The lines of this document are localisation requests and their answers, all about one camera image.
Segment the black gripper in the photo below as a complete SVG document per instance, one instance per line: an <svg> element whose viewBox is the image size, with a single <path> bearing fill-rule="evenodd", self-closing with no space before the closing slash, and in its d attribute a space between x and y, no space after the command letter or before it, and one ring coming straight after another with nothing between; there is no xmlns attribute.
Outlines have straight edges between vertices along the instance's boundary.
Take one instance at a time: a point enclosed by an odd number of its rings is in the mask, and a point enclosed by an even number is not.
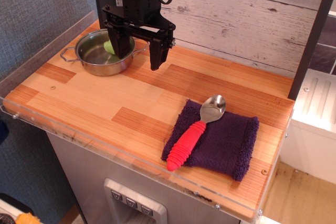
<svg viewBox="0 0 336 224"><path fill-rule="evenodd" d="M171 1L122 0L121 6L103 8L109 39L118 58L124 58L130 51L131 36L140 38L150 43L151 70L159 69L175 44L176 26L161 15L161 5Z"/></svg>

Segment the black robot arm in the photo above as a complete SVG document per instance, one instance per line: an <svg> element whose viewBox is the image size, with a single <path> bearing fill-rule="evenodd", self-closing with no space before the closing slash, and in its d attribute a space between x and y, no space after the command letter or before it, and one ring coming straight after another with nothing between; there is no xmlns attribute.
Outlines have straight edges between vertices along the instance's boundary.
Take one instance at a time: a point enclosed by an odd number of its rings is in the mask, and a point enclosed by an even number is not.
<svg viewBox="0 0 336 224"><path fill-rule="evenodd" d="M131 37L145 40L150 47L151 70L156 71L175 45L176 26L161 15L161 6L172 0L122 0L121 7L106 5L105 22L116 56L123 58L130 50Z"/></svg>

